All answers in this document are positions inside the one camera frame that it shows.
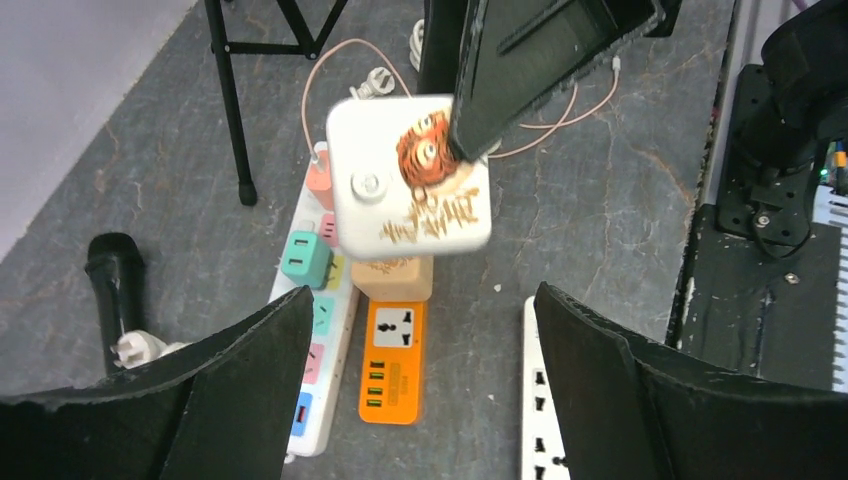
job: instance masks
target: cartoon tiger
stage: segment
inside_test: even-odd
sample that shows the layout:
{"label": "cartoon tiger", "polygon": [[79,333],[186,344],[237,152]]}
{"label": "cartoon tiger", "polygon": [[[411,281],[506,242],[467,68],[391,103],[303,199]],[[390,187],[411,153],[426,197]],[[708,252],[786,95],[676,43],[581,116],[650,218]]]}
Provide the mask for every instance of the cartoon tiger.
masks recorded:
{"label": "cartoon tiger", "polygon": [[401,177],[417,202],[456,190],[473,168],[457,159],[448,147],[449,118],[450,109],[432,112],[416,122],[397,143]]}

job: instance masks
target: tiger sticker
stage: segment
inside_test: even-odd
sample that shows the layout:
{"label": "tiger sticker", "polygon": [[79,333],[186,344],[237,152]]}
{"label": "tiger sticker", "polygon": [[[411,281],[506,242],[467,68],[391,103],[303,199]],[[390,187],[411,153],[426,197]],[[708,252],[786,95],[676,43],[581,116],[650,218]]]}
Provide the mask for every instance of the tiger sticker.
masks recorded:
{"label": "tiger sticker", "polygon": [[412,194],[409,213],[400,222],[383,224],[380,238],[392,243],[442,239],[449,232],[479,222],[474,203],[477,185],[467,182],[483,162],[456,158],[448,146],[450,107],[431,112],[401,135],[396,151],[398,169]]}
{"label": "tiger sticker", "polygon": [[456,192],[474,170],[448,147],[450,108],[418,120],[397,143],[398,168],[416,202]]}

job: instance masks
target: power strip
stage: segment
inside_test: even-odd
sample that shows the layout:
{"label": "power strip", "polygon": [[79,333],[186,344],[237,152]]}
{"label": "power strip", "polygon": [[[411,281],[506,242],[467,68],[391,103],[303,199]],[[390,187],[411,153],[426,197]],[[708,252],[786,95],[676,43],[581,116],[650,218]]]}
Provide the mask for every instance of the power strip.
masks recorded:
{"label": "power strip", "polygon": [[368,303],[359,416],[411,425],[421,414],[426,302]]}
{"label": "power strip", "polygon": [[524,366],[521,377],[521,480],[570,480],[539,343],[535,297],[524,302]]}
{"label": "power strip", "polygon": [[[301,188],[271,289],[271,300],[298,285],[312,287],[314,296],[312,345],[306,360],[286,462],[294,460],[294,456],[320,455],[327,448],[359,301],[359,290],[351,281],[353,262],[347,260],[338,248],[333,212],[322,206],[322,203],[332,206],[328,203],[330,197],[323,194],[329,190],[329,181],[322,181],[323,173],[314,168],[310,165]],[[310,187],[318,193],[320,201]],[[321,263],[326,261],[322,255],[328,250],[332,252],[329,271]],[[286,263],[300,267],[298,270],[289,268],[290,273],[296,271],[291,275],[297,282],[283,273]]]}

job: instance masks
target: teal plug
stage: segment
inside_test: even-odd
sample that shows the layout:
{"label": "teal plug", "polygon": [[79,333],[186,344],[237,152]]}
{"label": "teal plug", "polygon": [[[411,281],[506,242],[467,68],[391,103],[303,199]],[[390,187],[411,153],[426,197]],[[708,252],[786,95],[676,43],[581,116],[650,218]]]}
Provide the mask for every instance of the teal plug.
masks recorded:
{"label": "teal plug", "polygon": [[327,285],[332,260],[333,251],[321,237],[296,231],[289,235],[281,269],[294,283],[321,290]]}

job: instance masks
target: white power strip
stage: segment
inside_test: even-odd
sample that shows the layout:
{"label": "white power strip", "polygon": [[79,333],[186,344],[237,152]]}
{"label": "white power strip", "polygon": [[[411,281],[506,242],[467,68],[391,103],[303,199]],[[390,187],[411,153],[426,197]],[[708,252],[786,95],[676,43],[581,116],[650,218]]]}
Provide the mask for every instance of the white power strip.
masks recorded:
{"label": "white power strip", "polygon": [[[294,456],[320,455],[327,448],[339,396],[339,383],[350,344],[351,326],[359,301],[359,290],[354,287],[350,277],[353,262],[342,256],[341,250],[334,246],[338,244],[335,239],[335,216],[321,206],[306,188],[305,182],[292,218],[289,237],[294,231],[304,230],[318,233],[328,240],[334,256],[326,287],[312,290],[315,298],[312,344],[306,359],[286,463],[294,460]],[[288,245],[287,240],[281,259],[285,258]],[[283,274],[278,265],[271,300],[295,287],[297,285]]]}
{"label": "white power strip", "polygon": [[524,302],[524,366],[521,378],[521,480],[570,480],[557,423],[536,311]]}
{"label": "white power strip", "polygon": [[842,229],[833,332],[833,390],[848,393],[848,198],[835,195],[831,187],[820,186],[816,191],[813,221]]}

